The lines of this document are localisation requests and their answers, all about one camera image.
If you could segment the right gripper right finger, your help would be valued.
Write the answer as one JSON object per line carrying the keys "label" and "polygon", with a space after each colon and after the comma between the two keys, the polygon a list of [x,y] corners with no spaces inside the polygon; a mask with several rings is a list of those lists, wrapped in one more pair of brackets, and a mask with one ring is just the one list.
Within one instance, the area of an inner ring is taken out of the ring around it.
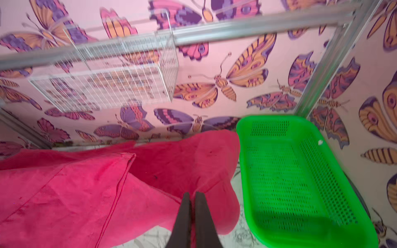
{"label": "right gripper right finger", "polygon": [[195,243],[197,248],[223,248],[202,192],[195,195]]}

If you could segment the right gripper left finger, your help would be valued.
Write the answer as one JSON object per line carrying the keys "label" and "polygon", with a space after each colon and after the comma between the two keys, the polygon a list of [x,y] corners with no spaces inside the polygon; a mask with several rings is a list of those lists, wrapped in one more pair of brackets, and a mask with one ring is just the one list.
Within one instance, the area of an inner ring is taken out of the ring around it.
{"label": "right gripper left finger", "polygon": [[192,207],[190,194],[185,193],[178,210],[173,230],[165,248],[191,247]]}

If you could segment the magenta t-shirt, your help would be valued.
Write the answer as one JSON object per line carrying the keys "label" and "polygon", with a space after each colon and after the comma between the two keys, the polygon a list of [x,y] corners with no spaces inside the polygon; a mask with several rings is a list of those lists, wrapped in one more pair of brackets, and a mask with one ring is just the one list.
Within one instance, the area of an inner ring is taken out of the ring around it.
{"label": "magenta t-shirt", "polygon": [[174,142],[135,142],[80,152],[24,149],[1,161],[1,247],[112,248],[153,227],[172,232],[185,193],[205,194],[219,235],[238,223],[231,180],[233,131]]}

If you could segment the green plastic basket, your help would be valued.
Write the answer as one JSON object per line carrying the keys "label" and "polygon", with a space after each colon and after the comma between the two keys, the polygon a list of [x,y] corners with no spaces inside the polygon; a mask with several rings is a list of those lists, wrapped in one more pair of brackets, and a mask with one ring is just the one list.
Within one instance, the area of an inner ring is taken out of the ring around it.
{"label": "green plastic basket", "polygon": [[373,224],[319,130],[292,115],[237,124],[244,212],[269,248],[376,248]]}

